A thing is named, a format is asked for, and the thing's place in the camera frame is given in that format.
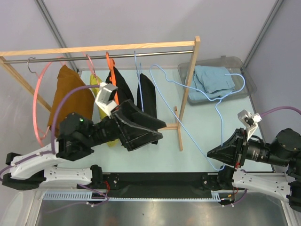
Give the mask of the light blue wire hanger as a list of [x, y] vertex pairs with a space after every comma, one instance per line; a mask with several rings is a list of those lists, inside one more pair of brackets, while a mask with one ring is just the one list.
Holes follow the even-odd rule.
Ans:
[[246, 86], [246, 80], [245, 80], [245, 78], [243, 77], [243, 75], [241, 75], [241, 74], [239, 74], [239, 73], [228, 73], [228, 74], [225, 74], [224, 76], [239, 76], [239, 77], [243, 80], [243, 85], [242, 85], [241, 88], [240, 88], [239, 90], [237, 90], [237, 91], [230, 92], [230, 93], [228, 93], [228, 94], [226, 94], [226, 95], [224, 95], [224, 96], [222, 96], [222, 97], [216, 97], [216, 98], [214, 98], [214, 99], [210, 99], [210, 98], [208, 97], [208, 95], [205, 94], [205, 92], [201, 91], [200, 89], [193, 88], [193, 87], [188, 86], [188, 85], [183, 85], [183, 84], [181, 84], [181, 83], [179, 83], [179, 82], [176, 82], [176, 81], [174, 81], [174, 80], [168, 79], [166, 71], [165, 71], [162, 67], [160, 67], [158, 64], [153, 64], [153, 65], [151, 65], [151, 66], [149, 67], [149, 73], [150, 73], [150, 76], [151, 76], [151, 78], [152, 78], [152, 80], [153, 80], [153, 83], [154, 83], [154, 85], [155, 85], [155, 88], [157, 89], [159, 95], [160, 95], [161, 98], [163, 99], [163, 101], [164, 101], [164, 103], [166, 104], [166, 106], [168, 107], [168, 109], [169, 109], [169, 110], [171, 111], [171, 113], [175, 116], [177, 122], [178, 122], [178, 123], [180, 124], [180, 126], [184, 129], [184, 131], [187, 133], [187, 135], [189, 136], [189, 138], [192, 140], [192, 142], [193, 142], [194, 145], [197, 147], [197, 149], [202, 153], [202, 155], [203, 155], [204, 158], [207, 160], [207, 162], [211, 165], [211, 167], [212, 167], [215, 171], [217, 171], [217, 172], [224, 170], [224, 169], [225, 169], [225, 166], [226, 166], [225, 164], [223, 164], [219, 169], [217, 169], [217, 168], [212, 164], [212, 162], [209, 160], [209, 158], [207, 157], [207, 155], [202, 151], [202, 149], [201, 149], [200, 146], [197, 144], [197, 142], [195, 141], [195, 139], [194, 139], [194, 138], [192, 137], [192, 135], [188, 132], [188, 130], [186, 129], [186, 127], [183, 125], [183, 123], [182, 123], [182, 121], [180, 120], [179, 116], [176, 116], [176, 114], [173, 112], [173, 110], [171, 109], [171, 107], [170, 107], [169, 104], [167, 103], [166, 99], [164, 98], [163, 94], [161, 93], [159, 87], [157, 86], [157, 83], [156, 83], [156, 81], [155, 81], [155, 78], [154, 78], [153, 75], [152, 75], [152, 69], [153, 69], [153, 67], [157, 67], [160, 71], [163, 72], [163, 74], [164, 74], [165, 79], [166, 79], [167, 82], [174, 83], [174, 84], [179, 85], [179, 86], [184, 87], [184, 88], [188, 88], [188, 90], [192, 89], [192, 90], [195, 90], [195, 91], [199, 91], [201, 94], [203, 94], [203, 95], [206, 97], [206, 99], [207, 99], [209, 102], [214, 102], [214, 101], [217, 101], [217, 100], [218, 100], [218, 102], [215, 104], [214, 108], [215, 108], [216, 112], [218, 113], [218, 115], [219, 115], [219, 117], [220, 117], [220, 119], [221, 119], [221, 145], [222, 145], [222, 146], [223, 146], [223, 117], [222, 117], [222, 114], [220, 113], [220, 111], [218, 110], [218, 105], [219, 105], [219, 104], [222, 102], [222, 100], [225, 99], [226, 97], [231, 96], [231, 95], [234, 95], [234, 94], [236, 94], [236, 93], [239, 93], [239, 92], [241, 92], [241, 91], [245, 88], [245, 86]]

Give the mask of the light blue trousers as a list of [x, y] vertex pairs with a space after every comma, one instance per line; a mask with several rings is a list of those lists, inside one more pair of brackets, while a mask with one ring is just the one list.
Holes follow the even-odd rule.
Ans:
[[207, 101], [235, 90], [235, 83], [225, 67], [197, 65], [189, 91], [189, 98], [194, 101]]

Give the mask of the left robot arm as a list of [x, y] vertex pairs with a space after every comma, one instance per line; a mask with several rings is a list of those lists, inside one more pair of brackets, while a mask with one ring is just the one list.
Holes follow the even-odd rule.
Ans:
[[27, 191], [39, 187], [77, 187], [100, 189], [104, 183], [102, 168], [92, 165], [84, 169], [59, 168], [94, 153], [93, 147], [120, 140], [128, 151], [162, 139], [158, 131], [166, 123], [142, 112], [131, 100], [116, 106], [99, 123], [70, 113], [60, 123], [60, 136], [27, 155], [9, 153], [6, 170], [0, 179], [3, 186]]

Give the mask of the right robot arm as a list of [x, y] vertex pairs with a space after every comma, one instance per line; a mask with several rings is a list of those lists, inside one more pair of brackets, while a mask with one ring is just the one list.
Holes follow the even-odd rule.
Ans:
[[[247, 139], [245, 129], [236, 129], [223, 145], [210, 150], [207, 157], [226, 165], [217, 177], [220, 188], [233, 186], [254, 190], [288, 203], [297, 212], [301, 210], [301, 136], [296, 131], [284, 129], [272, 143], [265, 143], [257, 136]], [[252, 176], [240, 169], [246, 160], [285, 167], [286, 175], [293, 181], [279, 182]]]

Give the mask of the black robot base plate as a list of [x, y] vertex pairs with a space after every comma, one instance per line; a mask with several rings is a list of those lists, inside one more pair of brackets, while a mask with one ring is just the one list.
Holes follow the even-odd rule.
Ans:
[[217, 174], [182, 173], [106, 173], [94, 187], [109, 189], [109, 196], [199, 198], [221, 190]]

